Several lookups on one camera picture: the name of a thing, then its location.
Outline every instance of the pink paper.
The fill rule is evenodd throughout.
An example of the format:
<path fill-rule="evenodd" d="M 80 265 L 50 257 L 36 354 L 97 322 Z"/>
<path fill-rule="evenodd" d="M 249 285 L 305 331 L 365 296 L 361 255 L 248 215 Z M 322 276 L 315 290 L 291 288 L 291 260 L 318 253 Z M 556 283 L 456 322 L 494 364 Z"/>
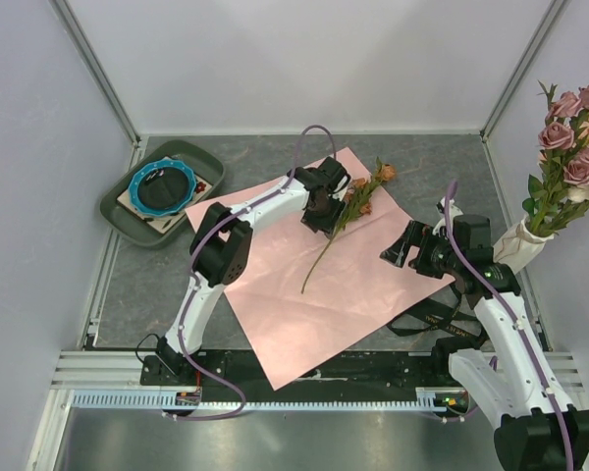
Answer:
<path fill-rule="evenodd" d="M 369 176 L 350 149 L 341 150 L 338 159 L 353 179 Z M 278 180 L 215 200 L 226 206 L 240 203 Z M 195 228 L 215 200 L 186 210 Z M 371 203 L 373 214 L 350 223 L 334 241 L 304 294 L 300 293 L 303 279 L 327 239 L 300 222 L 302 213 L 255 234 L 246 270 L 225 289 L 275 390 L 450 282 L 425 278 L 381 260 L 380 252 L 402 234 L 410 217 L 383 188 L 375 191 Z"/>

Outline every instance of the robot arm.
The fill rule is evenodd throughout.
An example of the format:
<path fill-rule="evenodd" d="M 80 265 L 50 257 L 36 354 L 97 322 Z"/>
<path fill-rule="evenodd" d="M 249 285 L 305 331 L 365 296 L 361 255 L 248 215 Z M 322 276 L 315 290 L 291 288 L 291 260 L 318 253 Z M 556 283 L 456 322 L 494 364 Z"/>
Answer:
<path fill-rule="evenodd" d="M 186 295 L 175 322 L 158 344 L 158 356 L 172 372 L 183 364 L 180 345 L 192 354 L 200 349 L 207 321 L 225 286 L 237 280 L 246 267 L 253 235 L 285 216 L 303 211 L 302 222 L 313 231 L 329 235 L 345 207 L 349 175 L 336 160 L 327 158 L 318 168 L 297 168 L 262 194 L 227 208 L 212 204 L 203 218 L 190 252 L 225 218 L 239 214 L 220 234 L 205 241 L 190 274 Z"/>
<path fill-rule="evenodd" d="M 465 294 L 489 334 L 503 375 L 495 373 L 484 355 L 470 345 L 454 348 L 448 343 L 440 349 L 449 353 L 447 372 L 475 399 L 495 429 L 496 452 L 504 469 L 565 469 L 554 404 L 566 424 L 574 469 L 580 469 L 589 452 L 589 410 L 578 411 L 573 406 L 534 336 L 514 274 L 509 266 L 494 263 L 489 220 L 458 213 L 453 234 L 460 251 L 511 307 L 514 318 L 461 263 L 441 225 L 435 231 L 411 221 L 381 258 L 402 267 L 410 248 L 418 247 L 408 266 L 427 277 L 454 276 L 456 288 Z M 549 384 L 546 388 L 542 375 Z M 548 394 L 554 395 L 554 403 Z"/>

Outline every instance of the cable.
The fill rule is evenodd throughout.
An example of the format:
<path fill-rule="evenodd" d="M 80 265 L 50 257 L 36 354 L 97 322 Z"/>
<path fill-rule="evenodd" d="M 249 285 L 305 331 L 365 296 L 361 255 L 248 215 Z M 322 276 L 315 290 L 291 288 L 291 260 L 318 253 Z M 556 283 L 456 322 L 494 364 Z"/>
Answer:
<path fill-rule="evenodd" d="M 445 225 L 448 228 L 452 227 L 452 218 L 450 215 L 450 200 L 454 198 L 457 189 L 458 182 L 456 180 L 453 180 L 448 186 L 448 191 L 445 195 Z M 448 231 L 448 239 L 450 241 L 450 244 L 452 245 L 452 248 L 454 249 L 456 256 L 458 257 L 462 265 L 466 267 L 466 269 L 484 286 L 484 288 L 486 288 L 493 295 L 494 298 L 500 301 L 502 307 L 504 307 L 504 309 L 509 314 L 510 319 L 514 323 L 516 323 L 518 317 L 516 316 L 510 305 L 507 303 L 507 301 L 502 297 L 501 294 L 498 293 L 498 291 L 495 288 L 491 286 L 491 284 L 489 284 L 489 282 L 482 275 L 480 275 L 480 273 L 475 268 L 473 268 L 471 263 L 469 263 L 469 261 L 462 254 L 460 248 L 458 247 L 458 244 L 454 239 L 454 231 Z M 557 399 L 554 395 L 554 392 L 552 392 L 550 388 L 548 378 L 546 377 L 543 368 L 541 368 L 539 358 L 537 357 L 536 353 L 534 352 L 534 349 L 532 348 L 532 345 L 530 344 L 530 338 L 526 334 L 525 330 L 517 331 L 519 332 L 521 340 L 523 341 L 523 344 L 526 347 L 526 350 L 528 352 L 528 355 L 530 356 L 530 360 L 532 361 L 534 369 L 536 370 L 537 375 L 539 376 L 541 386 L 543 387 L 545 394 L 547 395 L 548 400 L 550 401 L 550 404 L 552 405 L 552 408 L 554 409 L 554 412 L 557 415 L 557 421 L 559 422 L 559 428 L 561 429 L 562 445 L 565 451 L 566 470 L 573 471 L 573 454 L 571 451 L 571 442 L 569 441 L 569 432 L 567 431 L 567 426 L 565 424 L 564 417 L 562 416 L 561 408 L 557 403 Z"/>
<path fill-rule="evenodd" d="M 149 337 L 155 337 L 157 339 L 157 341 L 159 341 L 159 336 L 157 334 L 148 334 L 146 337 L 144 337 L 142 340 L 139 341 L 139 343 L 137 344 L 137 346 L 135 347 L 135 350 L 134 350 L 134 352 L 135 352 L 135 358 L 137 358 L 142 365 L 144 364 L 144 360 L 142 360 L 141 358 L 139 358 L 139 355 L 137 353 L 139 352 L 139 348 L 141 347 L 141 345 Z"/>
<path fill-rule="evenodd" d="M 221 385 L 224 385 L 227 388 L 233 390 L 241 399 L 240 406 L 236 410 L 232 410 L 232 411 L 226 412 L 224 414 L 208 415 L 208 416 L 202 416 L 202 417 L 201 416 L 199 416 L 199 417 L 194 417 L 194 416 L 180 417 L 175 414 L 170 414 L 170 413 L 164 412 L 164 415 L 166 417 L 170 417 L 175 420 L 185 420 L 185 421 L 189 421 L 189 422 L 220 420 L 220 419 L 227 419 L 229 417 L 235 417 L 236 415 L 240 414 L 242 412 L 242 410 L 244 409 L 244 407 L 246 406 L 246 396 L 244 395 L 244 392 L 242 392 L 242 390 L 240 388 L 238 388 L 233 383 L 230 383 L 229 381 L 225 380 L 224 378 L 221 378 L 220 376 L 215 375 L 215 374 L 207 371 L 203 367 L 201 367 L 198 363 L 196 363 L 192 359 L 192 357 L 190 356 L 189 352 L 186 349 L 186 343 L 184 342 L 183 330 L 181 329 L 181 326 L 184 325 L 187 312 L 189 311 L 189 307 L 192 303 L 192 300 L 194 299 L 194 294 L 200 289 L 200 279 L 198 278 L 196 273 L 193 271 L 193 267 L 194 267 L 194 264 L 196 263 L 196 260 L 198 258 L 198 254 L 203 249 L 203 247 L 205 246 L 207 241 L 211 237 L 216 235 L 221 229 L 223 229 L 223 227 L 225 227 L 227 224 L 229 224 L 231 221 L 233 221 L 238 216 L 240 216 L 244 213 L 248 213 L 248 212 L 250 212 L 251 209 L 255 208 L 256 206 L 268 201 L 269 199 L 273 198 L 274 196 L 277 196 L 278 194 L 282 194 L 286 190 L 286 188 L 288 188 L 288 186 L 291 184 L 291 182 L 295 178 L 296 163 L 297 163 L 299 155 L 301 153 L 301 148 L 303 146 L 303 139 L 306 134 L 308 134 L 310 131 L 315 130 L 315 129 L 321 130 L 322 132 L 327 134 L 327 136 L 329 137 L 330 142 L 332 144 L 333 157 L 334 157 L 334 159 L 337 159 L 336 142 L 334 140 L 334 137 L 332 136 L 332 134 L 329 132 L 329 130 L 327 128 L 325 128 L 324 126 L 321 126 L 321 125 L 310 125 L 307 128 L 305 128 L 303 130 L 303 132 L 301 133 L 301 135 L 298 137 L 298 140 L 296 141 L 296 145 L 294 146 L 293 167 L 288 172 L 288 179 L 286 180 L 286 182 L 282 186 L 277 188 L 275 191 L 267 194 L 266 196 L 259 198 L 257 201 L 254 201 L 253 203 L 249 204 L 248 206 L 245 206 L 240 211 L 237 211 L 236 213 L 232 213 L 230 216 L 223 219 L 220 223 L 218 223 L 216 226 L 214 226 L 211 230 L 209 230 L 207 232 L 205 237 L 202 238 L 198 242 L 198 244 L 196 245 L 196 249 L 192 252 L 192 254 L 189 258 L 189 277 L 190 277 L 190 282 L 194 281 L 194 284 L 188 288 L 188 289 L 191 289 L 191 292 L 190 292 L 189 296 L 187 297 L 186 304 L 184 305 L 182 315 L 179 319 L 180 329 L 177 330 L 177 337 L 179 339 L 179 345 L 181 346 L 182 354 L 183 354 L 184 358 L 187 360 L 187 362 L 194 369 L 196 369 L 197 371 L 199 371 L 200 373 L 202 373 L 206 377 L 211 378 L 212 380 L 220 383 Z"/>

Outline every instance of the plastic tray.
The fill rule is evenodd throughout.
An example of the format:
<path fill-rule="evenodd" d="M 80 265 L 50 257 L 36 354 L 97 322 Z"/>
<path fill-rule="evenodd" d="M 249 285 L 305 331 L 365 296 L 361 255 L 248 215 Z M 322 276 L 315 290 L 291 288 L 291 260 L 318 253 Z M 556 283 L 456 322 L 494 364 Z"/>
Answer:
<path fill-rule="evenodd" d="M 142 167 L 151 162 L 161 160 L 164 157 L 172 157 L 188 164 L 197 175 L 212 185 L 201 201 L 208 198 L 214 192 L 225 177 L 225 166 L 209 152 L 184 140 L 171 140 L 159 146 L 150 155 L 137 163 L 103 196 L 100 201 L 100 213 L 123 238 L 146 248 L 162 248 L 172 242 L 179 234 L 189 228 L 187 218 L 182 218 L 173 228 L 165 234 L 159 234 L 149 227 L 140 218 L 127 211 L 117 198 L 122 194 L 131 178 Z"/>

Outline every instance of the black cable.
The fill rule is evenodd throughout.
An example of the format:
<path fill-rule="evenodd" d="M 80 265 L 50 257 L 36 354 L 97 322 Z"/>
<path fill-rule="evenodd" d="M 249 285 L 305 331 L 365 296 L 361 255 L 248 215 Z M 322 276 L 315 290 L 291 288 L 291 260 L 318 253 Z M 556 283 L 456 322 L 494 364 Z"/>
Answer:
<path fill-rule="evenodd" d="M 144 337 L 142 340 L 139 341 L 139 343 L 137 344 L 137 346 L 134 349 L 135 352 L 135 358 L 137 358 L 139 360 L 139 362 L 143 365 L 144 364 L 144 360 L 142 360 L 141 358 L 139 358 L 139 355 L 137 354 L 139 352 L 139 348 L 141 347 L 141 345 L 146 341 L 146 339 L 148 339 L 149 337 L 155 337 L 157 339 L 157 341 L 160 340 L 160 337 L 157 334 L 148 334 L 146 337 Z"/>

